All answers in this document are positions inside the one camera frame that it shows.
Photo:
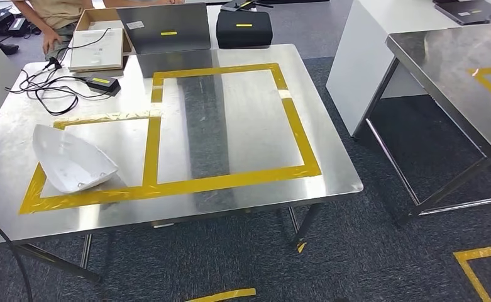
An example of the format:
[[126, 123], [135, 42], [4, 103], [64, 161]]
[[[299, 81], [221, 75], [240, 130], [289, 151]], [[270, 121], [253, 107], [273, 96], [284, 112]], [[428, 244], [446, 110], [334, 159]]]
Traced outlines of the person's hand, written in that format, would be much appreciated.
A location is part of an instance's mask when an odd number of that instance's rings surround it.
[[61, 37], [54, 30], [42, 30], [43, 44], [42, 50], [44, 54], [48, 54], [55, 49], [55, 43], [62, 42]]

